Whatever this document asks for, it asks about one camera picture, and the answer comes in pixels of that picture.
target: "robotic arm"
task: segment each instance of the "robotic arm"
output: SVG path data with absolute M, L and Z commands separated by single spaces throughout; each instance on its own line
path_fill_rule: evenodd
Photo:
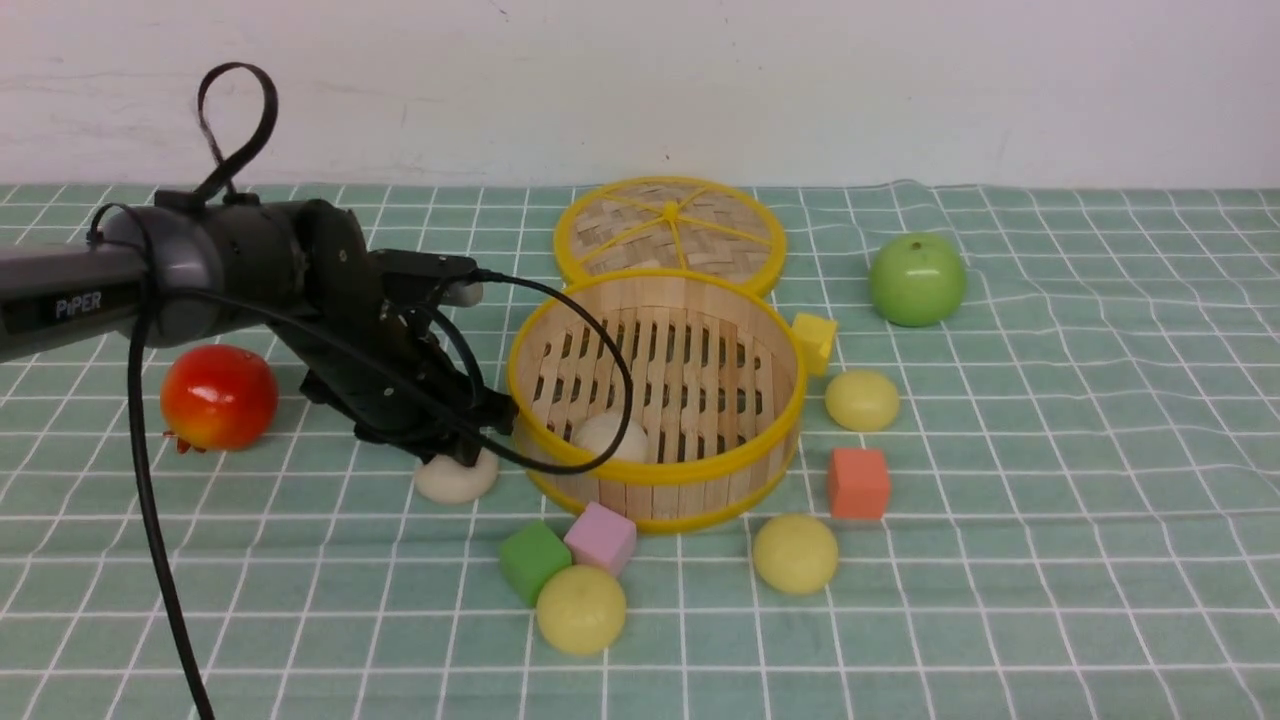
M 225 72 L 243 68 L 262 85 L 257 131 L 225 160 L 204 117 L 205 95 Z M 301 391 L 355 425 L 370 443 L 401 448 L 422 462 L 438 455 L 474 466 L 481 448 L 548 474 L 585 473 L 622 443 L 626 425 L 598 457 L 552 465 L 484 436 L 511 434 L 512 398 L 485 387 L 465 338 L 439 311 L 483 297 L 485 282 L 539 290 L 572 307 L 613 355 L 622 375 L 622 414 L 632 380 L 613 338 L 577 304 L 547 286 L 493 273 L 468 258 L 369 251 L 349 210 L 325 200 L 264 204 L 237 192 L 234 176 L 270 138 L 276 118 L 271 79 L 243 63 L 219 65 L 198 92 L 201 129 L 214 172 L 196 190 L 161 191 L 150 206 L 97 210 L 86 245 L 0 250 L 0 363 L 118 332 L 129 338 L 128 414 L 138 505 L 174 644 L 201 720 L 212 706 L 191 647 L 151 488 L 142 411 L 142 350 L 177 347 L 236 329 L 266 325 L 307 365 Z M 215 196 L 223 192 L 221 202 Z M 458 370 L 430 332 L 458 350 Z
M 0 254 L 0 361 L 108 332 L 129 336 L 154 279 L 160 292 L 205 290 L 337 334 L 465 410 L 476 427 L 511 433 L 511 397 L 483 384 L 480 397 L 471 397 L 471 378 L 429 332 L 429 313 L 439 305 L 481 300 L 483 284 L 451 279 L 477 277 L 475 261 L 370 252 L 355 215 L 324 200 L 261 204 L 242 195 L 191 211 L 182 206 L 186 197 L 160 193 L 154 206 L 113 215 L 101 240 L 87 246 Z M 154 277 L 140 252 L 143 232 L 154 246 Z M 260 315 L 182 299 L 160 311 L 145 342 L 175 347 L 257 324 Z M 424 462 L 443 454 L 475 464 L 477 443 L 362 363 L 292 324 L 265 324 L 307 365 L 303 396 L 352 420 L 358 439 L 399 447 Z

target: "bamboo steamer lid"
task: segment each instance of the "bamboo steamer lid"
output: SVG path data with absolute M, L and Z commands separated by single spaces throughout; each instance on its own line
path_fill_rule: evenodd
M 636 268 L 690 270 L 763 297 L 782 274 L 786 232 L 750 195 L 687 177 L 596 188 L 561 217 L 556 263 L 570 284 Z

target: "green cube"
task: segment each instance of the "green cube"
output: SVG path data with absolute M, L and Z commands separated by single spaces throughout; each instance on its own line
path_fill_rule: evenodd
M 534 607 L 547 580 L 572 565 L 573 555 L 547 523 L 538 520 L 503 541 L 498 561 L 502 577 L 526 606 Z

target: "yellow rim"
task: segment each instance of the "yellow rim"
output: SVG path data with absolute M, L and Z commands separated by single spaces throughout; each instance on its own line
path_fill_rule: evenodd
M 631 462 L 626 460 L 609 459 L 605 464 L 600 465 L 595 470 L 591 470 L 591 474 L 603 480 L 613 480 L 632 486 L 678 486 L 685 483 L 696 483 L 719 475 L 727 475 L 764 457 L 773 448 L 773 446 L 781 442 L 791 428 L 795 427 L 795 424 L 800 420 L 801 411 L 804 410 L 804 395 L 806 391 L 808 374 L 805 373 L 803 363 L 804 356 L 801 355 L 800 343 L 791 332 L 791 328 L 777 310 L 771 307 L 758 296 L 742 292 L 742 290 L 728 281 L 690 270 L 655 268 L 616 270 L 603 275 L 594 275 L 581 283 L 576 283 L 566 288 L 563 292 L 564 295 L 572 297 L 577 292 L 605 282 L 646 277 L 685 278 L 744 295 L 750 302 L 759 307 L 760 311 L 767 313 L 786 334 L 791 351 L 796 356 L 796 386 L 791 392 L 791 397 L 787 398 L 787 404 L 782 409 L 782 413 L 778 414 L 778 418 L 771 423 L 764 432 L 723 455 L 689 460 L 686 462 L 663 464 L 660 473 L 655 471 L 657 468 L 654 465 L 646 462 Z M 513 357 L 520 356 L 520 351 L 525 345 L 529 329 L 535 327 L 541 316 L 550 311 L 552 306 L 558 302 L 559 301 L 556 299 L 549 299 L 539 305 L 529 319 L 525 320 L 520 332 L 516 333 L 516 340 L 511 343 L 511 354 L 507 356 L 507 392 L 511 393 L 512 398 L 516 401 L 516 407 L 520 409 L 517 421 L 526 427 L 539 447 L 541 447 L 556 462 L 562 465 L 581 465 L 594 460 L 595 455 L 568 443 L 556 433 L 548 430 L 547 425 L 530 419 L 532 418 L 532 406 L 525 398 L 526 388 L 517 384 L 517 368 L 512 363 Z
M 675 215 L 673 218 L 668 218 L 663 214 L 663 210 L 660 208 L 650 208 L 640 201 L 613 196 L 613 193 L 621 188 L 644 183 L 673 183 L 673 184 L 680 183 L 680 184 L 695 186 L 696 190 L 676 208 L 677 213 L 690 200 L 707 191 L 716 191 L 727 195 L 733 200 L 741 202 L 746 208 L 750 208 L 751 211 L 754 211 L 756 217 L 760 218 L 760 220 L 764 223 L 764 227 L 768 228 L 769 231 L 768 237 L 758 237 L 750 233 L 744 233 L 741 231 L 727 228 L 723 225 L 717 225 L 716 223 L 709 223 L 699 218 L 686 218 L 678 214 Z M 774 217 L 774 214 L 768 208 L 765 208 L 764 204 L 762 204 L 759 200 L 751 197 L 750 195 L 742 192 L 741 190 L 737 190 L 736 187 L 730 187 L 727 184 L 721 184 L 717 182 L 704 181 L 699 178 L 681 177 L 681 176 L 648 176 L 598 187 L 591 192 L 584 195 L 582 197 L 579 197 L 576 201 L 573 201 L 573 204 L 564 210 L 564 214 L 561 215 L 559 222 L 556 223 L 556 232 L 552 238 L 552 246 L 553 246 L 553 252 L 556 254 L 556 264 L 559 265 L 561 274 L 563 275 L 564 282 L 568 284 L 579 284 L 594 277 L 598 277 L 593 275 L 586 270 L 586 268 L 582 266 L 581 259 L 575 258 L 570 247 L 573 237 L 573 220 L 577 218 L 577 215 L 582 211 L 584 208 L 598 200 L 604 199 L 605 196 L 609 196 L 611 200 L 616 200 L 618 202 L 626 202 L 628 205 L 634 205 L 643 210 L 658 213 L 659 217 L 657 219 L 641 223 L 640 225 L 631 228 L 631 231 L 623 234 L 631 234 L 634 232 L 639 232 L 641 229 L 666 222 L 672 228 L 672 236 L 676 238 L 677 254 L 680 256 L 680 264 L 681 264 L 680 269 L 682 270 L 687 269 L 689 265 L 685 259 L 684 251 L 680 250 L 680 232 L 676 229 L 677 220 L 692 225 L 709 227 L 712 229 L 717 229 L 726 234 L 737 236 L 744 240 L 750 240 L 769 246 L 769 259 L 764 261 L 764 265 L 760 268 L 760 270 L 755 273 L 755 275 L 753 275 L 751 279 L 742 283 L 741 287 L 739 286 L 733 287 L 739 287 L 739 290 L 744 290 L 751 295 L 755 295 L 756 297 L 764 297 L 773 290 L 773 287 L 778 283 L 778 278 L 782 275 L 782 265 L 786 260 L 786 254 L 787 254 L 787 233 L 786 229 L 783 229 L 782 223 L 778 222 L 777 217 Z M 622 236 L 614 237 L 609 242 L 609 245 L 617 242 L 621 238 Z M 596 249 L 595 251 L 593 251 L 593 255 L 603 249 L 604 247 Z M 708 277 L 708 275 L 699 273 L 699 277 Z
M 727 523 L 733 518 L 737 518 L 739 515 L 759 505 L 760 501 L 763 501 L 765 497 L 769 496 L 769 493 L 777 489 L 778 483 L 781 483 L 782 479 L 787 477 L 787 469 L 790 468 L 791 461 L 795 460 L 795 454 L 799 450 L 799 447 L 800 443 L 796 443 L 796 446 L 791 448 L 791 452 L 787 454 L 786 461 L 782 462 L 782 469 L 778 470 L 772 478 L 769 478 L 769 482 L 764 483 L 764 486 L 760 489 L 753 492 L 751 495 L 744 497 L 742 500 L 732 505 L 724 506 L 714 512 L 694 515 L 692 518 L 678 518 L 673 520 L 652 520 L 643 518 L 636 519 L 632 520 L 636 524 L 636 530 L 654 536 L 673 534 L 673 533 L 692 533 L 696 530 L 705 530 L 707 528 L 719 525 L 721 523 Z M 579 502 L 571 498 L 570 496 L 562 493 L 559 488 L 557 488 L 553 483 L 547 480 L 541 473 L 536 470 L 526 470 L 526 473 L 529 474 L 529 479 L 534 482 L 534 486 L 538 487 L 538 489 L 541 491 L 541 493 L 545 495 L 548 500 L 558 505 L 566 512 L 580 515 L 582 510 L 586 510 L 585 503 Z

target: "green apple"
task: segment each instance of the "green apple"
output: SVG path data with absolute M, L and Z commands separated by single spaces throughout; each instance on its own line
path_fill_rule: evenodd
M 872 260 L 872 306 L 882 318 L 908 328 L 947 319 L 964 302 L 968 272 L 947 238 L 906 233 L 884 243 Z

